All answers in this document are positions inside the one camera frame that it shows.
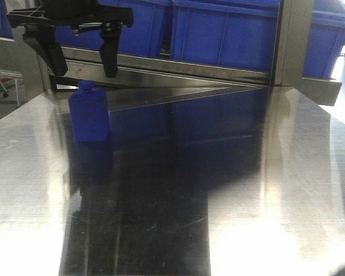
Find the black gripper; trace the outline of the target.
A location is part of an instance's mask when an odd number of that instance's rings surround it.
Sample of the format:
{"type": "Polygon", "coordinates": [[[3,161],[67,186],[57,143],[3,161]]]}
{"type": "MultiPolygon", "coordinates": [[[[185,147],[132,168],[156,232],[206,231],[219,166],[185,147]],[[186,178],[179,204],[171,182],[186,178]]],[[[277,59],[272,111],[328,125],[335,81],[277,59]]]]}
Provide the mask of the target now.
{"type": "Polygon", "coordinates": [[[101,5],[98,1],[41,1],[41,6],[14,9],[7,14],[12,28],[24,26],[23,41],[45,61],[54,75],[68,71],[61,45],[55,39],[55,26],[78,26],[86,23],[118,23],[101,30],[99,49],[107,78],[118,73],[117,55],[123,24],[133,25],[133,10],[128,7],[101,5]]]}

